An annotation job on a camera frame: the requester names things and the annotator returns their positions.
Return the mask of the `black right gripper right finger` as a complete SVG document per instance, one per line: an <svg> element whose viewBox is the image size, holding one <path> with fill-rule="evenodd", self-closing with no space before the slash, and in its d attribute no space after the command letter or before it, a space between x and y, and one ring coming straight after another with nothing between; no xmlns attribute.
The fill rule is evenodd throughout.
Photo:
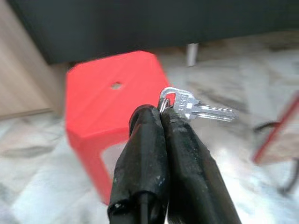
<svg viewBox="0 0 299 224"><path fill-rule="evenodd" d="M171 176L170 224L239 224L216 161L189 122L173 109L161 114Z"/></svg>

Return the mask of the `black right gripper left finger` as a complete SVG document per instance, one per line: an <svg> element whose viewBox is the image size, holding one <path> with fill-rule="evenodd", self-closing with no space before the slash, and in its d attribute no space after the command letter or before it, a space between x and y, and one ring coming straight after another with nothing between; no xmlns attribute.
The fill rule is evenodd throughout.
<svg viewBox="0 0 299 224"><path fill-rule="evenodd" d="M107 209L111 224L163 224L170 173L164 129L152 105L142 105L129 121L129 140L119 156Z"/></svg>

